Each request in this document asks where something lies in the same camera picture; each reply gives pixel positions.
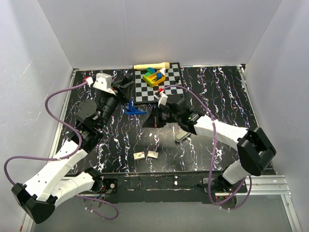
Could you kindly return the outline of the blue stapler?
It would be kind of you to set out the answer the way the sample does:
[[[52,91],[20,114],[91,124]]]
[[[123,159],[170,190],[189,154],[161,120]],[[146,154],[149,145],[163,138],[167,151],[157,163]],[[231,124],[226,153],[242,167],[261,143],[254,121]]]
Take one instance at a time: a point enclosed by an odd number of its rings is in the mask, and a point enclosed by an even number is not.
[[[127,115],[145,115],[147,114],[147,111],[141,110],[138,107],[134,106],[133,98],[131,98],[129,102],[125,104],[124,113]]]

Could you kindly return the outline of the grey beige stapler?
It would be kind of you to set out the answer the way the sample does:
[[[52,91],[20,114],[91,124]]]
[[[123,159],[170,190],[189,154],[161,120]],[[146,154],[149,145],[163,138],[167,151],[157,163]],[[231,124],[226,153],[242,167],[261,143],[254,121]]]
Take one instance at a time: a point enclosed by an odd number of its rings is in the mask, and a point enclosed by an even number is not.
[[[183,130],[175,136],[175,141],[179,143],[190,135],[191,135],[190,132],[186,132]]]

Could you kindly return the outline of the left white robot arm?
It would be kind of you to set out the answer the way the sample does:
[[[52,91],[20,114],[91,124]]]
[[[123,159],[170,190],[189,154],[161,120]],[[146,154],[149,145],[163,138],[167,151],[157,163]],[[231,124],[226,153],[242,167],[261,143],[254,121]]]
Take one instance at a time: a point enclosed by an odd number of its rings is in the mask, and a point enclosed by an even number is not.
[[[87,77],[83,84],[99,91],[99,99],[87,99],[79,104],[74,127],[68,139],[47,164],[24,184],[15,183],[12,194],[17,203],[37,224],[46,221],[54,210],[71,197],[90,191],[98,193],[104,187],[103,175],[94,168],[88,168],[65,182],[63,177],[81,159],[85,158],[103,137],[116,107],[127,104],[135,85],[132,74],[112,81],[106,73],[98,73],[95,78]]]

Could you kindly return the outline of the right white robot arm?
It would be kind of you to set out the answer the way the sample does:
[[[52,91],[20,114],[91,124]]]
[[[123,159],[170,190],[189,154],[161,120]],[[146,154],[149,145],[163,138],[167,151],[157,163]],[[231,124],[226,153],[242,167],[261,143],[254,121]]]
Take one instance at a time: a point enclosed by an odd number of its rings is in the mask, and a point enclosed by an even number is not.
[[[228,165],[211,181],[211,189],[229,192],[240,180],[253,175],[260,176],[276,155],[276,149],[260,127],[231,126],[209,116],[193,111],[182,97],[160,99],[152,107],[144,128],[162,128],[167,123],[177,123],[185,132],[216,138],[237,150],[239,159]]]

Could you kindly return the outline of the black white checkerboard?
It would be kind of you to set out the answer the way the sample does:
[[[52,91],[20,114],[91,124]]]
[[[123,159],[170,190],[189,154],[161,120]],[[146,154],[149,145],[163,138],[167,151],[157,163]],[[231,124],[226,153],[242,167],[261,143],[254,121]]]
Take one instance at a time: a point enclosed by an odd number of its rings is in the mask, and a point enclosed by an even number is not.
[[[142,78],[146,70],[135,70],[135,94],[134,104],[153,103],[157,99],[154,94],[160,89],[170,85],[183,85],[183,77],[181,74],[181,67],[179,63],[171,63],[170,68],[165,71],[166,79],[155,87],[150,87]],[[180,77],[179,84],[175,83],[175,78]]]

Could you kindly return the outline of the right staple box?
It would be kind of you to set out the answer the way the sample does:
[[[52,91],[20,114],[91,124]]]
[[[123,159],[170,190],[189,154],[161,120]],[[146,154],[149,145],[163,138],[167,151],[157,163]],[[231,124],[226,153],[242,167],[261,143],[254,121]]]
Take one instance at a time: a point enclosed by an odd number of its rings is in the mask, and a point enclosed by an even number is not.
[[[158,159],[158,152],[148,151],[147,157],[152,159]]]

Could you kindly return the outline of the staple box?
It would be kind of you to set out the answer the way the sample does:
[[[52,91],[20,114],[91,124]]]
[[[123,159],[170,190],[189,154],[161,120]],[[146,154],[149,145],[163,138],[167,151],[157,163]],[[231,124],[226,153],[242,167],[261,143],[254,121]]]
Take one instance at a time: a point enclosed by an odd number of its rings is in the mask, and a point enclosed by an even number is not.
[[[148,151],[147,157],[152,159],[158,159],[158,152]]]
[[[141,160],[145,158],[144,152],[138,152],[133,154],[134,160]]]

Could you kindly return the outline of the blue block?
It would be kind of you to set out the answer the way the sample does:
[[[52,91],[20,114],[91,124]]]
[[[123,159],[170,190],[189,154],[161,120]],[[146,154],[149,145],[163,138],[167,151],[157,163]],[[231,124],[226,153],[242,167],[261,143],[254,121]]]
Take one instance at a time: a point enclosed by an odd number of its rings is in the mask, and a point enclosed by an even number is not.
[[[157,76],[157,79],[161,79],[162,78],[162,73],[158,73],[156,76]]]

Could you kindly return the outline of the left staple box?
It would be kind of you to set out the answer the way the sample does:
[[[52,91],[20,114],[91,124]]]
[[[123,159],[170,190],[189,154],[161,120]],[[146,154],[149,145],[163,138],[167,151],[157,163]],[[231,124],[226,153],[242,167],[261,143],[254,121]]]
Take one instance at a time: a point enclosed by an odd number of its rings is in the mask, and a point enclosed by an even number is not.
[[[145,158],[144,152],[138,152],[133,154],[134,160],[141,160]]]

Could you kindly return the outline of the cream toy microphone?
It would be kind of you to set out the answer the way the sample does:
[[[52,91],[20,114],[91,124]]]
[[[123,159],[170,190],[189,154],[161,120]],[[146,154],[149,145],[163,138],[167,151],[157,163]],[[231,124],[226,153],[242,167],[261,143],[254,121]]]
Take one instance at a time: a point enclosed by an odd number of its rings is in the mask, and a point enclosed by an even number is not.
[[[147,68],[153,68],[155,70],[160,70],[162,68],[169,69],[170,63],[161,62],[161,63],[151,63],[151,64],[137,64],[133,66],[134,70],[146,70]]]

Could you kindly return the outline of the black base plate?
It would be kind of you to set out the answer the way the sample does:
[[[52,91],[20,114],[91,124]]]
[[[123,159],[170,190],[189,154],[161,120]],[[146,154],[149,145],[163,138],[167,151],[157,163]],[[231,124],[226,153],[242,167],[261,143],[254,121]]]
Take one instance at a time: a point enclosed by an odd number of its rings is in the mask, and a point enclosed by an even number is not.
[[[211,203],[201,187],[207,183],[207,171],[107,173],[103,177],[102,197],[111,203]]]

